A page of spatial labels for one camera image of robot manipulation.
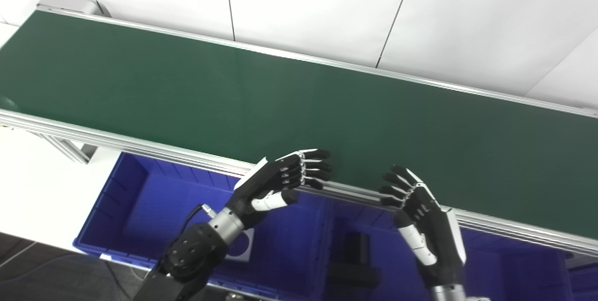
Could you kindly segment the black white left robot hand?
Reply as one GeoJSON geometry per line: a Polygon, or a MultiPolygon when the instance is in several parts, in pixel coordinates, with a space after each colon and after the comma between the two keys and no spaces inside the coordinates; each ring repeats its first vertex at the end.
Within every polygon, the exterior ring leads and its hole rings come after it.
{"type": "Polygon", "coordinates": [[[235,216],[243,229],[255,227],[269,211],[297,203],[297,188],[323,189],[330,180],[332,166],[322,149],[296,150],[278,158],[263,158],[237,184],[226,203],[226,214],[235,216]]]}

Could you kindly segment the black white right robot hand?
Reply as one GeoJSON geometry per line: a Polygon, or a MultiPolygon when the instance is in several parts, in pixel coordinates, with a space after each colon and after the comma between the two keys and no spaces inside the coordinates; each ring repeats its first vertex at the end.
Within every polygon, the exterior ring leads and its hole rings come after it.
{"type": "Polygon", "coordinates": [[[394,207],[392,221],[417,260],[426,288],[462,286],[466,250],[452,208],[442,208],[410,169],[393,165],[383,175],[380,204],[394,207]]]}

